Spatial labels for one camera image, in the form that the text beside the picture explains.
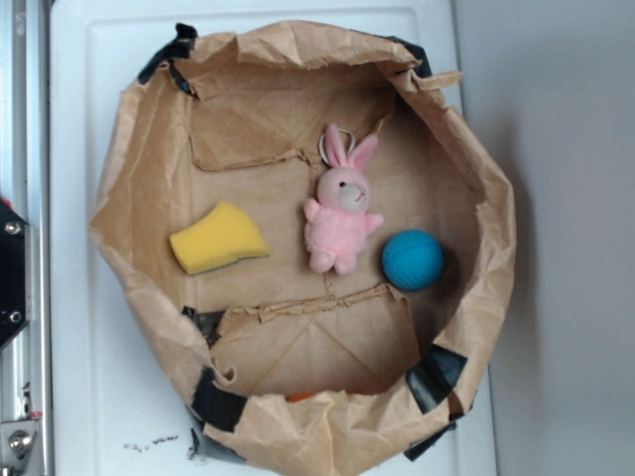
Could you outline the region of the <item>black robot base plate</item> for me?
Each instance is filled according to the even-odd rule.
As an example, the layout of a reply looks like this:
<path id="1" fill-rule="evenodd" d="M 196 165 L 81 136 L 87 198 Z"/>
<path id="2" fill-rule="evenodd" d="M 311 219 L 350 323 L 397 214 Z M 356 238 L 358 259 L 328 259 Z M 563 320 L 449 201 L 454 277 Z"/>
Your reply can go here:
<path id="1" fill-rule="evenodd" d="M 1 199 L 1 350 L 27 324 L 27 230 L 28 224 Z"/>

